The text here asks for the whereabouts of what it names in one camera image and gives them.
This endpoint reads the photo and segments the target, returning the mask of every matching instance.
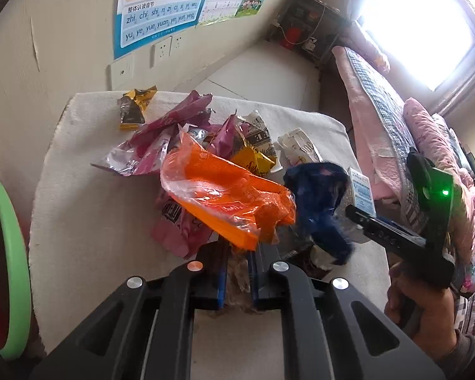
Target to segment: floor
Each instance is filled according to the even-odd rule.
[[[267,41],[250,47],[194,88],[201,94],[319,110],[320,84],[314,64]]]

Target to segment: table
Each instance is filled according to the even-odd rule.
[[[118,129],[117,99],[122,94],[75,95],[44,160],[29,263],[34,311],[48,353],[128,277],[159,278],[184,262],[149,235],[160,214],[155,208],[158,179],[125,178],[90,166],[131,135]],[[158,92],[147,109],[147,121],[162,116],[185,96]],[[272,138],[302,128],[322,158],[358,168],[345,128],[328,116],[223,97],[214,97],[210,107],[215,110],[213,123],[223,123],[235,110],[242,115],[259,110]],[[390,285],[383,248],[375,242],[358,246],[337,274],[383,309]],[[278,312],[232,310],[216,318],[196,314],[193,379],[279,379],[282,360]],[[270,368],[267,374],[264,367]]]

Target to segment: metal screw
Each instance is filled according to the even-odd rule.
[[[142,279],[140,277],[130,277],[127,280],[127,286],[129,289],[138,289],[142,286]]]
[[[338,277],[337,279],[333,280],[333,286],[335,289],[344,290],[348,288],[348,281]]]
[[[200,261],[190,261],[190,263],[186,265],[186,268],[190,271],[201,271],[203,267],[204,265]]]
[[[285,261],[277,261],[272,265],[272,268],[276,271],[283,272],[289,269],[289,265]]]

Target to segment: window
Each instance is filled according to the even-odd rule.
[[[364,28],[434,91],[475,44],[456,0],[364,0]]]

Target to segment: electrical outlet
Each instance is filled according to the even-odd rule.
[[[111,89],[116,90],[134,77],[134,55],[130,54],[111,64]]]
[[[157,44],[153,45],[153,53],[151,56],[151,67],[158,65],[169,57],[169,52],[171,51],[171,41],[172,37],[166,38]]]
[[[171,53],[169,55],[172,55],[173,53],[179,51],[181,47],[183,47],[184,39],[182,37],[182,34],[178,34],[172,37],[173,42],[171,43]]]

